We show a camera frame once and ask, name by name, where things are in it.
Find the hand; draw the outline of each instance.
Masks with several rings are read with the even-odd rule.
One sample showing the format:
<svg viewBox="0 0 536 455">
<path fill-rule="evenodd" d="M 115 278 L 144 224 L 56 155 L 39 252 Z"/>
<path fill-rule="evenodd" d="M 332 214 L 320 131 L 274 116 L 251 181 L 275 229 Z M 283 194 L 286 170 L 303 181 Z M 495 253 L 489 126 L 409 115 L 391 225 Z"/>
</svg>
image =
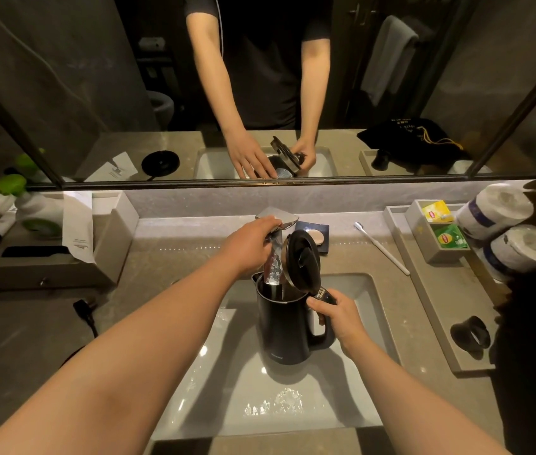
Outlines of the hand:
<svg viewBox="0 0 536 455">
<path fill-rule="evenodd" d="M 317 150 L 314 146 L 314 139 L 300 137 L 296 144 L 291 147 L 294 153 L 303 153 L 305 158 L 299 170 L 300 176 L 307 176 L 308 172 L 317 163 Z"/>
<path fill-rule="evenodd" d="M 340 341 L 342 351 L 350 357 L 349 352 L 353 351 L 356 345 L 366 341 L 369 336 L 363 327 L 363 322 L 358 314 L 354 300 L 346 297 L 339 290 L 327 290 L 337 299 L 337 305 L 331 305 L 314 297 L 308 297 L 306 303 L 310 308 L 319 313 L 319 316 L 322 314 L 331 318 L 331 325 L 335 336 Z"/>
<path fill-rule="evenodd" d="M 234 263 L 239 275 L 255 270 L 266 262 L 272 250 L 272 244 L 265 242 L 266 236 L 281 224 L 273 216 L 249 222 L 227 237 L 218 255 Z"/>
<path fill-rule="evenodd" d="M 241 179 L 256 179 L 257 175 L 262 179 L 276 178 L 276 170 L 249 132 L 242 130 L 230 136 L 226 136 L 226 145 L 232 164 Z"/>
</svg>

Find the white towel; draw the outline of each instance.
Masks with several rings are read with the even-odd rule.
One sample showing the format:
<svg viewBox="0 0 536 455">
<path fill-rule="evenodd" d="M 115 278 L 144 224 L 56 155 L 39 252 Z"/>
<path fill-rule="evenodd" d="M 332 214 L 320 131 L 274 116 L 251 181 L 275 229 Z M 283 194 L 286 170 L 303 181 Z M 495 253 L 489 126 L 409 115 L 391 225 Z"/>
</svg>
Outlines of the white towel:
<svg viewBox="0 0 536 455">
<path fill-rule="evenodd" d="M 361 89 L 378 106 L 386 88 L 396 94 L 416 52 L 416 32 L 398 17 L 389 15 L 379 29 Z"/>
</svg>

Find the countertop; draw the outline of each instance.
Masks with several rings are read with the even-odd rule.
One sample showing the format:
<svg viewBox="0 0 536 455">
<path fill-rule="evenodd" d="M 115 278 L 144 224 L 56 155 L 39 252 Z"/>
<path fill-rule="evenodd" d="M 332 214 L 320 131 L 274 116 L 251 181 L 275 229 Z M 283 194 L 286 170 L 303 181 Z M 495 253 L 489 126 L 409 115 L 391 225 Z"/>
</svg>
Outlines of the countertop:
<svg viewBox="0 0 536 455">
<path fill-rule="evenodd" d="M 231 231 L 251 217 L 144 219 L 118 287 L 95 312 L 104 332 L 174 281 L 199 267 Z M 449 369 L 411 279 L 352 227 L 361 221 L 395 256 L 400 254 L 380 212 L 306 214 L 301 220 L 331 226 L 323 274 L 372 276 L 401 364 L 503 443 L 503 425 L 488 377 L 456 378 Z M 73 301 L 85 291 L 8 292 L 0 295 L 0 423 L 75 349 L 90 341 Z M 157 442 L 153 453 L 393 453 L 381 428 L 336 428 L 266 436 Z"/>
<path fill-rule="evenodd" d="M 365 176 L 359 161 L 361 150 L 368 147 L 356 137 L 361 129 L 321 129 L 318 131 L 317 147 L 330 149 L 333 163 L 339 176 Z M 260 146 L 269 147 L 272 137 L 278 137 L 284 144 L 292 147 L 297 141 L 294 130 L 249 131 Z M 127 132 L 102 134 L 90 154 L 78 169 L 77 176 L 88 177 L 106 161 L 122 152 L 127 152 L 139 171 L 129 180 L 146 180 L 141 163 L 146 155 L 157 150 L 170 150 L 179 156 L 180 166 L 172 174 L 157 177 L 157 180 L 187 180 L 194 178 L 194 168 L 200 154 L 208 147 L 225 147 L 219 133 L 200 131 L 173 132 Z M 393 162 L 381 175 L 410 175 L 404 168 Z"/>
</svg>

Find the black drawstring bag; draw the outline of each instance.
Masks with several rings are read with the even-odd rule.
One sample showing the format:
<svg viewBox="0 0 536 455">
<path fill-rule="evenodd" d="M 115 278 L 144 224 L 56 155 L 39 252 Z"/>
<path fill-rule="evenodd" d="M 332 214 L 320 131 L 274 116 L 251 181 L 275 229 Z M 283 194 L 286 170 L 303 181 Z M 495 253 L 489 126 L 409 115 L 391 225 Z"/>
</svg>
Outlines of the black drawstring bag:
<svg viewBox="0 0 536 455">
<path fill-rule="evenodd" d="M 391 119 L 359 132 L 357 137 L 378 150 L 371 163 L 377 170 L 386 170 L 390 161 L 449 170 L 457 160 L 472 159 L 438 124 L 426 118 Z"/>
</svg>

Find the rectangular sink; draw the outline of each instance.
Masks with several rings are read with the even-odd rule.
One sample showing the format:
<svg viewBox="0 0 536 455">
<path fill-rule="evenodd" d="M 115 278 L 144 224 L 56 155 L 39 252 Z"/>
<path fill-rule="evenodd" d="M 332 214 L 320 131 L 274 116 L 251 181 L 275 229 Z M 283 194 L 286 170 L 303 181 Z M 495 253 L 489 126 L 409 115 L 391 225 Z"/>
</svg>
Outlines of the rectangular sink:
<svg viewBox="0 0 536 455">
<path fill-rule="evenodd" d="M 398 361 L 371 276 L 326 275 L 323 285 L 351 296 L 369 335 Z M 222 301 L 205 345 L 166 407 L 153 440 L 381 425 L 338 340 L 302 364 L 260 353 L 255 286 L 238 281 Z M 313 330 L 319 334 L 315 315 Z"/>
<path fill-rule="evenodd" d="M 275 155 L 272 147 L 262 147 L 266 155 Z M 317 163 L 308 177 L 337 177 L 338 173 L 327 147 L 317 147 Z M 201 151 L 194 168 L 195 179 L 238 179 L 240 178 L 230 160 L 227 148 L 206 149 Z"/>
</svg>

